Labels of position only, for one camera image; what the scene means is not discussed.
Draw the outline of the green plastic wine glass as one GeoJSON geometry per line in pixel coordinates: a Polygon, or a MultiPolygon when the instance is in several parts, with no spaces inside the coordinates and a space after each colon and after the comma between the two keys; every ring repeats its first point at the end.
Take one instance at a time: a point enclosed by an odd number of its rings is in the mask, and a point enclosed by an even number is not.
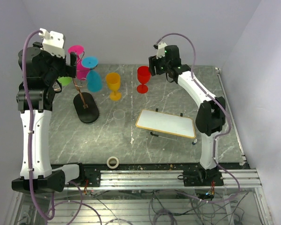
{"type": "Polygon", "coordinates": [[[57,81],[64,87],[72,82],[71,77],[59,77],[57,81]]]}

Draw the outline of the red plastic wine glass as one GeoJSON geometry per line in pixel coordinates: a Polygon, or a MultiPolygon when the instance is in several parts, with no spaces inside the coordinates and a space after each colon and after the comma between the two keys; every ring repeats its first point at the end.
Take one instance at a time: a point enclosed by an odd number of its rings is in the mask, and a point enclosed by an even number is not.
{"type": "Polygon", "coordinates": [[[140,85],[137,87],[137,91],[140,94],[145,94],[148,91],[148,86],[146,85],[151,78],[151,73],[149,67],[141,66],[137,69],[137,79],[140,82],[140,85]]]}

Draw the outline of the pink plastic wine glass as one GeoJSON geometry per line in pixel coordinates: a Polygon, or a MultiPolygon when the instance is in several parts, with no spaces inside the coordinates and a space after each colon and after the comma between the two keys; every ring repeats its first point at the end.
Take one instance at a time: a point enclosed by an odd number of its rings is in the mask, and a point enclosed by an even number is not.
{"type": "Polygon", "coordinates": [[[73,45],[71,47],[69,47],[68,49],[68,53],[76,53],[77,55],[77,79],[79,80],[85,80],[87,73],[89,72],[88,68],[85,68],[81,63],[82,63],[82,59],[84,57],[85,51],[84,51],[84,47],[82,45],[73,45]]]}

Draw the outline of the blue plastic wine glass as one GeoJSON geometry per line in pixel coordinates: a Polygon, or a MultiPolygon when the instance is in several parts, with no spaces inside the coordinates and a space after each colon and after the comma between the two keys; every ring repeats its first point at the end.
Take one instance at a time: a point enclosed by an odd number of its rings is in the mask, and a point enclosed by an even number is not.
{"type": "Polygon", "coordinates": [[[101,76],[97,71],[95,71],[98,63],[98,59],[94,56],[84,58],[81,63],[84,68],[89,69],[86,79],[87,88],[91,92],[99,92],[103,87],[101,76]]]}

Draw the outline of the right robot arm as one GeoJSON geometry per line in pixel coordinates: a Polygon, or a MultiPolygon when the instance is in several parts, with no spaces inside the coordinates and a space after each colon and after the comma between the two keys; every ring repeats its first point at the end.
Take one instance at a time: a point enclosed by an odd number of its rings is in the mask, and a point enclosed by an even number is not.
{"type": "Polygon", "coordinates": [[[195,125],[201,133],[202,150],[200,167],[193,173],[193,177],[201,185],[208,185],[218,171],[216,138],[226,122],[225,99],[210,93],[194,75],[193,68],[182,64],[179,48],[176,45],[161,42],[154,45],[154,48],[157,50],[156,55],[148,59],[151,75],[166,74],[191,96],[199,108],[195,125]]]}

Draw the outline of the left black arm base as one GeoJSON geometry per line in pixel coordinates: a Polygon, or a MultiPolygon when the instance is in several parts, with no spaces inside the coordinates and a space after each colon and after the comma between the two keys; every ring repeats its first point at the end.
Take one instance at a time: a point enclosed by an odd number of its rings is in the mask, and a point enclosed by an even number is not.
{"type": "Polygon", "coordinates": [[[53,171],[62,170],[65,173],[67,184],[73,181],[76,184],[88,187],[99,187],[101,173],[95,165],[83,163],[70,163],[54,168],[53,171]]]}

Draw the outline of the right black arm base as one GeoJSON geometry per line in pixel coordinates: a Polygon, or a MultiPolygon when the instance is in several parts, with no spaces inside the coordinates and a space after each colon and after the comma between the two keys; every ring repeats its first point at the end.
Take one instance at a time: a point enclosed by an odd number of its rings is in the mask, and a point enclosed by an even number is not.
{"type": "Polygon", "coordinates": [[[213,169],[204,169],[200,164],[192,165],[188,170],[183,170],[178,175],[178,180],[182,180],[185,187],[201,186],[223,186],[222,173],[217,167],[213,169]]]}

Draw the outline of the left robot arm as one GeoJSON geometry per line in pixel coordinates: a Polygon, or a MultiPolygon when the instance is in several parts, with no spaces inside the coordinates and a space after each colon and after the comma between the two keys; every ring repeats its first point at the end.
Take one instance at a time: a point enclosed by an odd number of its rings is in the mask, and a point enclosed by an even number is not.
{"type": "Polygon", "coordinates": [[[34,42],[26,50],[27,84],[31,105],[24,85],[19,85],[16,96],[23,127],[23,160],[20,176],[12,181],[14,191],[29,194],[61,192],[68,182],[81,186],[86,181],[82,163],[69,163],[52,169],[49,157],[49,126],[55,97],[54,83],[59,77],[76,77],[77,54],[70,53],[70,64],[65,56],[44,50],[34,42]]]}

